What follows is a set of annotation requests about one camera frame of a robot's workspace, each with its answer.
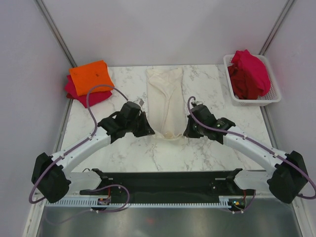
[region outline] white marble table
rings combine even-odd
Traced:
[[[146,69],[173,69],[179,66],[114,67],[113,81],[116,87],[129,98],[144,100],[143,110],[148,111]],[[194,95],[203,101],[217,117],[226,117],[248,134],[267,145],[268,133],[259,107],[234,107],[231,103],[223,65],[191,65],[183,68],[183,94],[185,104]],[[97,121],[119,111],[125,100],[113,92],[110,99],[92,107]],[[93,122],[78,101],[74,101],[62,149],[86,136],[93,129]],[[262,169],[243,154],[206,138],[186,139],[184,145],[175,145],[152,137],[135,138],[127,134],[124,138],[104,147],[82,162],[74,172],[85,168],[99,168],[104,172],[146,171],[199,171]]]

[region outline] metal panel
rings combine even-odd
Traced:
[[[51,222],[58,222],[84,209],[46,207],[45,211]],[[260,198],[244,214],[214,208],[129,208],[88,212],[58,226],[43,221],[38,237],[300,237],[294,215],[291,205]]]

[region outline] orange cloth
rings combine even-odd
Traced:
[[[77,68],[70,68],[69,72],[78,96],[86,95],[96,85],[107,84],[114,86],[108,73],[108,66],[103,60]],[[93,92],[109,90],[112,90],[112,88],[102,86],[94,89]]]

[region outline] white basket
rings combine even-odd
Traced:
[[[228,81],[228,86],[231,91],[231,96],[232,96],[232,103],[235,106],[265,106],[268,105],[272,102],[279,102],[281,100],[281,93],[280,90],[277,86],[276,78],[272,72],[271,66],[265,56],[262,55],[254,55],[257,58],[261,60],[261,62],[264,63],[264,65],[267,68],[269,79],[271,82],[271,88],[269,92],[265,96],[259,96],[256,100],[239,100],[235,97],[231,79],[229,77],[228,73],[228,66],[231,66],[232,63],[232,58],[234,57],[234,54],[229,54],[224,56],[224,65],[225,65],[225,70],[226,70],[226,76],[227,76],[227,81]]]

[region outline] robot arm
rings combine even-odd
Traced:
[[[51,156],[45,153],[39,155],[33,170],[32,183],[35,184],[44,170],[62,157],[38,185],[39,191],[50,203],[59,201],[68,192],[95,189],[102,180],[98,172],[75,173],[72,170],[97,150],[124,137],[127,132],[132,132],[135,137],[155,133],[148,124],[145,112],[141,111],[139,105],[129,101],[123,105],[121,111],[102,119],[95,133],[87,135],[87,142],[80,145],[86,139],[84,138]]]
[[[206,136],[210,140],[215,140],[238,150],[265,169],[262,171],[242,169],[232,171],[229,180],[233,179],[239,189],[270,191],[279,200],[291,203],[307,183],[306,178],[299,172],[276,158],[277,155],[287,157],[286,159],[289,162],[295,164],[307,174],[303,158],[299,153],[293,151],[291,154],[286,154],[274,148],[271,148],[275,152],[274,155],[267,152],[258,146],[258,144],[261,144],[259,141],[252,138],[257,143],[256,145],[246,139],[249,136],[232,121],[226,118],[216,119],[203,104],[194,104],[192,113],[202,124],[220,129],[220,131],[206,129],[196,123],[190,115],[188,116],[189,120],[184,136],[189,138]],[[33,184],[38,181],[50,165],[59,159],[37,186],[50,203],[59,201],[68,192],[97,188],[102,185],[102,172],[93,170],[84,173],[73,173],[72,170],[97,150],[124,137],[127,132],[132,132],[135,137],[154,134],[147,122],[146,114],[141,112],[140,107],[132,102],[125,103],[121,111],[102,119],[97,124],[96,130],[88,134],[89,140],[87,142],[79,145],[87,139],[85,138],[51,156],[45,153],[39,155],[32,175]],[[231,132],[243,134],[244,137],[236,136]]]
[[[307,183],[307,179],[293,167],[276,158],[276,156],[287,157],[286,160],[307,174],[303,157],[299,153],[293,151],[291,154],[287,154],[275,148],[270,148],[274,152],[274,154],[271,154],[262,148],[263,146],[266,147],[266,145],[248,136],[232,121],[226,118],[216,119],[203,104],[197,105],[193,103],[193,106],[191,111],[198,121],[215,130],[220,129],[220,131],[210,130],[201,126],[189,115],[189,121],[184,136],[189,138],[206,136],[210,140],[215,140],[243,153],[265,169],[263,171],[242,169],[233,171],[234,183],[240,189],[268,191],[285,203],[291,203],[294,200]],[[234,135],[234,133],[242,134],[243,137]]]

